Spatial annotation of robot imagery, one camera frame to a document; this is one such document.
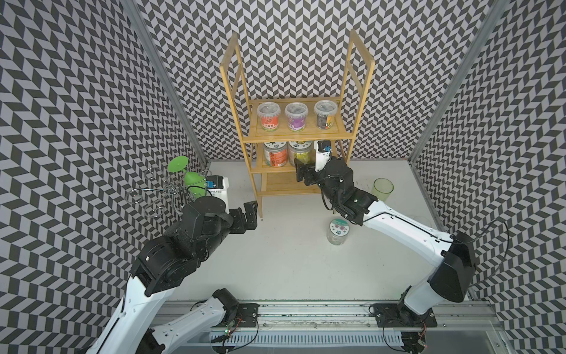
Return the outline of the sunflower seed container yellow label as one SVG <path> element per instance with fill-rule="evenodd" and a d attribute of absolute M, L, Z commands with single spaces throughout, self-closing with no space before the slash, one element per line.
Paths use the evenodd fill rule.
<path fill-rule="evenodd" d="M 293 167 L 296 166 L 296 159 L 304 165 L 315 162 L 313 141 L 291 141 L 287 147 L 288 159 Z"/>

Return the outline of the carrot seed container red label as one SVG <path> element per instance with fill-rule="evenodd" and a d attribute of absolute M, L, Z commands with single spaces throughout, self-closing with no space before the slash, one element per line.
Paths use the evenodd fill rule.
<path fill-rule="evenodd" d="M 280 168 L 287 164 L 286 142 L 264 142 L 265 163 L 272 168 Z"/>

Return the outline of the small clear seed jar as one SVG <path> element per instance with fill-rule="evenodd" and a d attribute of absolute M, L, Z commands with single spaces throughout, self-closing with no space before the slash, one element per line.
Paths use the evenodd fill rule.
<path fill-rule="evenodd" d="M 330 129 L 338 113 L 338 105 L 331 100 L 321 100 L 314 106 L 316 116 L 316 126 L 322 130 Z"/>

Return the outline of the small purple seed jar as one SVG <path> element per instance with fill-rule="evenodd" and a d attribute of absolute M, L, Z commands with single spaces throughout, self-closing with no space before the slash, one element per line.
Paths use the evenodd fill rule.
<path fill-rule="evenodd" d="M 308 107 L 304 103 L 290 103 L 285 107 L 288 128 L 291 131 L 302 131 L 306 126 Z"/>

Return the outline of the red tomato seed container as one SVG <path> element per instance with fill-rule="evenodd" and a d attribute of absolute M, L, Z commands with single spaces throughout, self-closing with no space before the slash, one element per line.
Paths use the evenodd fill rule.
<path fill-rule="evenodd" d="M 276 131 L 278 129 L 281 109 L 277 103 L 261 103 L 256 113 L 264 131 Z"/>

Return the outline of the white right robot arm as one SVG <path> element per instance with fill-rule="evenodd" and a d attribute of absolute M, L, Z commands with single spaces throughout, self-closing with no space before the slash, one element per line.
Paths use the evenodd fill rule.
<path fill-rule="evenodd" d="M 296 180 L 318 186 L 323 200 L 347 221 L 393 238 L 433 266 L 430 275 L 402 295 L 398 305 L 401 314 L 422 316 L 440 302 L 464 301 L 477 270 L 470 236 L 426 227 L 355 187 L 353 170 L 343 159 L 332 157 L 322 168 L 297 160 Z"/>

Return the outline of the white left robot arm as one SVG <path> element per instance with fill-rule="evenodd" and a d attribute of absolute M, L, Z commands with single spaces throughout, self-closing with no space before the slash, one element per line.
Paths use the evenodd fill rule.
<path fill-rule="evenodd" d="M 184 206 L 179 221 L 149 240 L 136 257 L 125 292 L 100 336 L 83 353 L 172 353 L 217 325 L 239 325 L 240 303 L 227 290 L 216 290 L 187 314 L 156 327 L 160 308 L 207 261 L 230 235 L 257 227 L 257 201 L 227 209 L 214 196 Z"/>

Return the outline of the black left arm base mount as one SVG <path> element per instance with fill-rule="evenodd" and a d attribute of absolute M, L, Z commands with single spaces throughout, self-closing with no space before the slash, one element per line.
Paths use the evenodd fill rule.
<path fill-rule="evenodd" d="M 258 325 L 257 317 L 259 315 L 259 304 L 248 302 L 240 303 L 236 310 L 231 310 L 226 315 L 225 319 L 217 324 L 214 329 L 220 330 L 221 328 L 251 328 Z"/>

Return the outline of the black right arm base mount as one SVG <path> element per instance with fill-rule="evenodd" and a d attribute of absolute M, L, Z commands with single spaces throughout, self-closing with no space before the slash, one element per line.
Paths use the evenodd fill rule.
<path fill-rule="evenodd" d="M 368 312 L 375 318 L 378 327 L 438 327 L 432 309 L 423 315 L 418 315 L 405 304 L 405 298 L 410 289 L 411 286 L 402 293 L 398 302 L 374 303 L 368 307 Z"/>

